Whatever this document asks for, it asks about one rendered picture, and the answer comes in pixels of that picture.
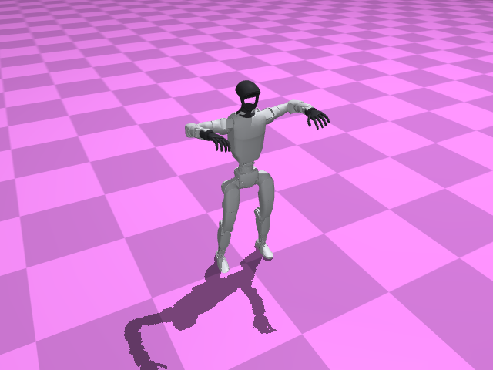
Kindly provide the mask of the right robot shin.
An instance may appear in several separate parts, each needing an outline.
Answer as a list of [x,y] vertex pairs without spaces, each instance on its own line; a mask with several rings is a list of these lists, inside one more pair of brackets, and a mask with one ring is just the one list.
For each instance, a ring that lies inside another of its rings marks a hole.
[[219,222],[219,229],[217,233],[217,240],[218,240],[218,258],[220,258],[220,255],[224,257],[226,248],[229,246],[230,243],[230,238],[231,238],[231,233],[230,231],[226,231],[225,233],[222,230],[222,221],[220,220]]

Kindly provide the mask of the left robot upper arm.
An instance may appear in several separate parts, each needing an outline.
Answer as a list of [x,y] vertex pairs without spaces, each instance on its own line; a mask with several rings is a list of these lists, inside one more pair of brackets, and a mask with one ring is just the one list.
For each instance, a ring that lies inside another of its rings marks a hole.
[[277,117],[282,116],[287,112],[289,112],[289,114],[297,113],[293,108],[293,104],[288,103],[280,104],[274,107],[268,107],[266,109],[263,109],[262,112],[266,117],[266,124],[272,123]]

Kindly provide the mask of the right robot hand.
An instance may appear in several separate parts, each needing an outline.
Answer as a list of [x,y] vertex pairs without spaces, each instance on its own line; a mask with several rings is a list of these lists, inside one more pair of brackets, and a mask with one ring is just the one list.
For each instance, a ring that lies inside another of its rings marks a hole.
[[228,151],[230,152],[230,142],[223,138],[222,136],[215,134],[212,130],[207,130],[206,132],[200,131],[200,138],[203,138],[207,141],[213,141],[216,145],[216,151],[218,150],[218,144],[220,145],[220,151],[223,152],[223,145],[225,147],[225,152],[227,152],[227,147]]

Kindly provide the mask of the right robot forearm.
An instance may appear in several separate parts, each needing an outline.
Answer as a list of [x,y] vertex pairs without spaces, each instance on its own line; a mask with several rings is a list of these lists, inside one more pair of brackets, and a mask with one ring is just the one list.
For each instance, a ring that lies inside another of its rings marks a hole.
[[189,134],[189,136],[191,137],[195,137],[197,139],[201,139],[201,140],[205,140],[203,138],[200,138],[200,131],[204,131],[206,132],[207,130],[209,129],[204,129],[198,125],[196,125],[195,123],[188,123],[186,124],[186,127],[187,127],[187,133]]

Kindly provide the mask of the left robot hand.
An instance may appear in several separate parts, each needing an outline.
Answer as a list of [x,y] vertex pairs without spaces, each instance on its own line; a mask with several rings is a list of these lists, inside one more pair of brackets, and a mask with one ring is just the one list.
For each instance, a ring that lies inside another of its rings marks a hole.
[[[319,127],[317,125],[317,121],[321,125],[321,128],[324,128],[320,118],[323,120],[325,126],[327,125],[325,119],[327,120],[328,123],[330,123],[330,120],[328,119],[327,115],[322,113],[321,111],[315,109],[315,108],[309,108],[308,111],[305,110],[304,112],[305,112],[305,115],[308,116],[308,118],[307,118],[308,126],[311,126],[310,120],[313,120],[317,129],[319,129]],[[317,119],[317,121],[316,121],[316,119]]]

